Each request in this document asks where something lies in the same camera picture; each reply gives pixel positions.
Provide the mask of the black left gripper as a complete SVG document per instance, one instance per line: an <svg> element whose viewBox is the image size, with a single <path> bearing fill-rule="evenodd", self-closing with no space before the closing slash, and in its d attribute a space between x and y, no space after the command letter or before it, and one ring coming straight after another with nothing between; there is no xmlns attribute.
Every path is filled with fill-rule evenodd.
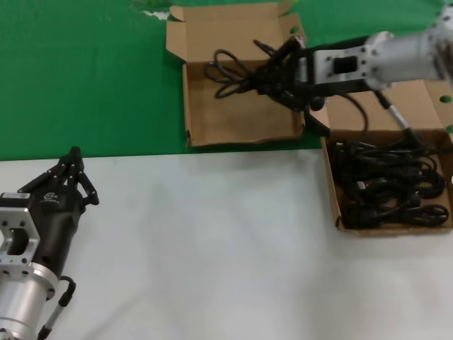
<svg viewBox="0 0 453 340"><path fill-rule="evenodd" d="M33 262L60 277L87 205L98 205L96 189L84 172L79 147L60 157L57 164L17 190L31 194L30 212L38 231Z"/></svg>

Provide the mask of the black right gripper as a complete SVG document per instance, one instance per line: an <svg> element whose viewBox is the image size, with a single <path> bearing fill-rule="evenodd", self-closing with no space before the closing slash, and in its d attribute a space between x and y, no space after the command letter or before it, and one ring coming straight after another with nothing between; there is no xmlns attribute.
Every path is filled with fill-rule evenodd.
<svg viewBox="0 0 453 340"><path fill-rule="evenodd" d="M291 35L279 48L267 46L266 69L284 69L305 47L305 39L300 35ZM305 50L294 77L298 98L268 85L259 86L257 92L294 112L304 110L301 100L319 111L328 97L370 90L365 81L369 75L366 56L363 50Z"/></svg>

